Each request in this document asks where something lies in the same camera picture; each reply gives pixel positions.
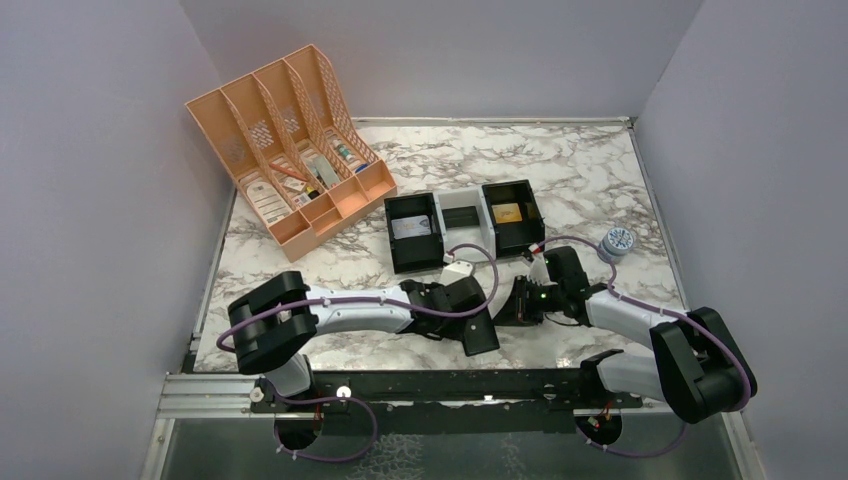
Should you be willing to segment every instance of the gray wall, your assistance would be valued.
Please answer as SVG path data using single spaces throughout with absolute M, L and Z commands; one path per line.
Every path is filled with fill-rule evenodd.
M 137 478 L 228 181 L 175 0 L 0 7 L 0 477 Z
M 769 478 L 845 478 L 848 3 L 706 0 L 636 124 L 693 305 L 760 381 Z
M 314 43 L 356 116 L 637 115 L 701 0 L 181 0 L 225 81 Z

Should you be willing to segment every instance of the label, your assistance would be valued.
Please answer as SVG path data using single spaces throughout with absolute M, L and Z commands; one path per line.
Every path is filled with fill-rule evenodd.
M 433 233 L 430 229 L 430 217 L 427 215 L 418 215 L 417 217 L 392 220 L 392 232 L 395 235 L 395 240 L 409 237 L 420 237 L 422 235 L 430 235 Z
M 296 178 L 286 177 L 286 179 L 283 180 L 283 186 L 294 193 L 300 193 L 303 191 L 303 187 L 306 186 L 306 182 L 300 181 Z
M 259 210 L 259 214 L 268 225 L 292 213 L 291 207 L 283 200 L 283 197 L 264 180 L 250 183 L 245 190 L 248 200 Z
M 492 212 L 495 214 L 495 223 L 514 223 L 521 221 L 521 209 L 518 208 L 517 203 L 492 205 Z

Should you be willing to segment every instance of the orange desk organizer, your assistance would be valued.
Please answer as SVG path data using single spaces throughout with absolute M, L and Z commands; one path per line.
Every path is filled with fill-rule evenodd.
M 290 261 L 397 194 L 386 163 L 356 133 L 330 61 L 314 45 L 186 107 Z M 354 173 L 356 166 L 348 166 L 328 141 L 333 136 L 347 147 L 345 155 L 368 167 Z M 305 159 L 317 155 L 330 162 L 340 183 L 324 186 L 310 171 Z M 305 202 L 308 196 L 297 188 L 307 187 L 320 195 Z

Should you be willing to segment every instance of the black container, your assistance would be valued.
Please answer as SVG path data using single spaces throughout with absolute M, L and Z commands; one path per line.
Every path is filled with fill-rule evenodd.
M 513 257 L 524 253 L 530 245 L 545 239 L 545 221 L 539 213 L 533 189 L 528 180 L 483 185 L 486 206 L 495 229 L 495 253 L 497 258 Z M 495 222 L 493 205 L 518 204 L 521 221 Z
M 415 272 L 441 268 L 445 254 L 442 232 L 439 228 L 436 203 L 432 193 L 387 198 L 386 227 L 389 230 L 389 245 L 392 251 L 392 266 L 395 273 Z M 395 238 L 392 220 L 426 215 L 430 220 L 430 234 L 417 237 Z

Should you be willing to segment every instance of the marble surface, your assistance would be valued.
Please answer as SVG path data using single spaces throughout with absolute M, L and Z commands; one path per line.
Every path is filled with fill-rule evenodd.
M 529 179 L 545 217 L 548 235 L 598 240 L 611 227 L 629 228 L 637 244 L 619 265 L 616 285 L 658 305 L 681 308 L 677 285 L 628 131 L 621 126 L 438 126 L 365 127 L 360 134 L 383 157 L 398 194 Z M 290 263 L 247 203 L 236 198 L 215 279 L 195 371 L 234 372 L 235 356 L 215 347 L 229 323 L 227 305 L 284 270 L 300 270 L 313 285 L 365 289 L 405 278 L 435 281 L 438 272 L 394 275 L 383 208 L 300 260 Z M 608 266 L 590 249 L 577 246 L 592 282 L 605 280 Z M 499 261 L 494 315 L 509 295 L 515 275 L 527 273 L 521 260 Z M 490 269 L 476 278 L 492 287 Z M 569 321 L 555 317 L 559 321 Z M 459 342 L 416 335 L 355 332 L 313 338 L 301 350 L 313 369 L 465 369 L 577 366 L 583 358 L 611 348 L 643 347 L 611 332 L 561 327 L 499 327 L 501 348 L 466 357 Z

